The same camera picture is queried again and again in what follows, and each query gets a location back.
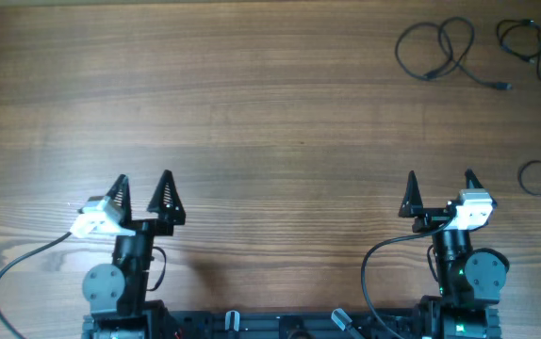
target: wooden tabletop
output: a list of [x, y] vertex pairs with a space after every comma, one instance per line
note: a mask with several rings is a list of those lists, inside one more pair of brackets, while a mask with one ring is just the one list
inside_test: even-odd
[[[401, 32], [453, 15], [476, 24], [468, 68], [513, 90], [402, 71]], [[541, 1], [0, 8], [0, 269], [67, 232], [121, 173], [146, 216], [169, 169], [187, 225], [156, 239], [168, 271], [149, 299], [171, 310], [361, 311], [363, 255], [411, 233], [397, 218], [408, 171], [426, 205], [442, 206], [473, 168], [500, 203], [473, 245], [511, 261], [503, 337], [541, 338], [541, 198], [516, 182], [520, 164], [541, 158], [541, 84], [494, 34], [500, 19], [527, 17], [541, 24]], [[451, 30], [461, 48], [465, 28]], [[429, 30], [402, 52], [419, 72], [443, 57]], [[527, 180], [541, 187], [541, 169]], [[371, 259], [377, 305], [438, 294], [429, 243]], [[17, 265], [1, 281], [2, 309], [28, 337], [78, 336], [82, 279], [112, 247], [71, 237]]]

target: brown table surface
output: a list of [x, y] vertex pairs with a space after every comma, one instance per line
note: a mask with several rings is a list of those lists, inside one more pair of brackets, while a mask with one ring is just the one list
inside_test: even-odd
[[[452, 15], [476, 24], [467, 66], [514, 90], [401, 70], [400, 33]], [[364, 253], [411, 232], [397, 218], [408, 171], [440, 206], [472, 167], [500, 203], [473, 244], [512, 265], [504, 338], [541, 338], [541, 198], [516, 182], [522, 162], [541, 158], [541, 84], [494, 34], [498, 20], [525, 17], [541, 24], [541, 1], [1, 8], [0, 268], [65, 233], [120, 173], [146, 216], [170, 169], [188, 222], [156, 240], [168, 271], [149, 299], [172, 310], [365, 310]], [[460, 48], [465, 29], [451, 32]], [[443, 57], [436, 46], [435, 33], [416, 33], [403, 58], [427, 70]], [[540, 187], [541, 169], [528, 181]], [[378, 306], [437, 295], [429, 243], [371, 259]], [[1, 307], [28, 337], [78, 336], [82, 279], [112, 247], [71, 237], [17, 265]], [[154, 261], [150, 283], [160, 269]]]

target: wood grain surface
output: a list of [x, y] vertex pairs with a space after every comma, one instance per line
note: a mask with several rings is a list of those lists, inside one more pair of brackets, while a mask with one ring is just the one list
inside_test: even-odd
[[[514, 90], [401, 70], [400, 33], [453, 15], [476, 24], [466, 65]], [[364, 253], [411, 232], [397, 218], [408, 171], [439, 206], [471, 167], [500, 203], [473, 244], [512, 264], [504, 338], [541, 338], [541, 198], [516, 183], [519, 165], [541, 158], [541, 84], [494, 35], [500, 19], [527, 17], [541, 24], [541, 1], [0, 8], [0, 268], [65, 233], [120, 173], [145, 216], [170, 169], [188, 222], [156, 240], [168, 272], [149, 299], [172, 310], [360, 311]], [[456, 48], [466, 33], [452, 28]], [[429, 70], [436, 47], [434, 32], [418, 32], [403, 59]], [[541, 187], [541, 169], [528, 181]], [[437, 294], [428, 244], [371, 259], [377, 305]], [[78, 336], [83, 276], [112, 246], [71, 237], [17, 265], [1, 307], [28, 337]], [[160, 269], [154, 261], [152, 280]]]

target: wooden table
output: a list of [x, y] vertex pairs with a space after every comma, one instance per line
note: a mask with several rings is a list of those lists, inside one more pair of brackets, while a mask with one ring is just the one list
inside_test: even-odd
[[[400, 33], [452, 15], [476, 24], [467, 66], [514, 90], [401, 70]], [[408, 171], [440, 206], [472, 167], [500, 203], [473, 244], [512, 264], [504, 338], [541, 338], [541, 198], [516, 182], [522, 162], [541, 158], [541, 84], [494, 36], [498, 20], [525, 17], [541, 24], [541, 1], [0, 9], [0, 268], [66, 232], [120, 173], [144, 217], [170, 169], [188, 223], [156, 240], [169, 263], [150, 299], [173, 310], [364, 310], [364, 253], [411, 232], [397, 218]], [[402, 47], [418, 70], [442, 57], [426, 33]], [[452, 39], [465, 33], [454, 27]], [[528, 181], [540, 187], [541, 169]], [[377, 305], [437, 294], [428, 244], [372, 258]], [[76, 337], [89, 311], [83, 276], [112, 246], [71, 237], [19, 264], [0, 284], [1, 307], [28, 337]], [[160, 269], [154, 261], [151, 283]]]

